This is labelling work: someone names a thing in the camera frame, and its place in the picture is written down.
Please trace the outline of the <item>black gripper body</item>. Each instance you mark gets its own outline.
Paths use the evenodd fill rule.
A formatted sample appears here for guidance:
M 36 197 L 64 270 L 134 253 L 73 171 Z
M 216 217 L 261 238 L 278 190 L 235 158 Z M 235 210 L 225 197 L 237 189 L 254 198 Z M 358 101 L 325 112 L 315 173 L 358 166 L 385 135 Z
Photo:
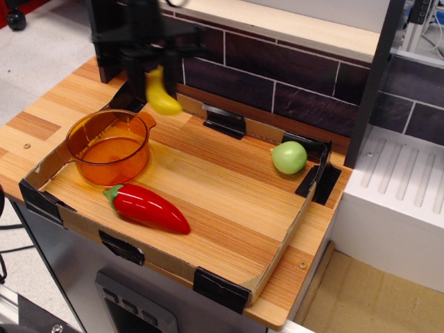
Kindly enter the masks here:
M 187 58 L 205 51 L 203 29 L 165 19 L 157 1 L 124 1 L 123 12 L 122 25 L 92 34 L 97 60 Z

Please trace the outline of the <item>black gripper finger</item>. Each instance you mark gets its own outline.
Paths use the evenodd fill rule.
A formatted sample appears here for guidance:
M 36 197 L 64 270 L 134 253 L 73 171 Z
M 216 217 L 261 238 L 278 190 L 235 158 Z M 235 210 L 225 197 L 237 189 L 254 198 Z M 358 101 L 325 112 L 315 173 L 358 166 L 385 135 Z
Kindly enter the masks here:
M 167 94 L 174 99 L 176 99 L 177 82 L 180 79 L 181 61 L 179 51 L 165 51 L 163 59 L 164 86 Z
M 128 54 L 122 55 L 122 65 L 128 77 L 128 84 L 136 99 L 146 102 L 146 79 L 142 62 Z

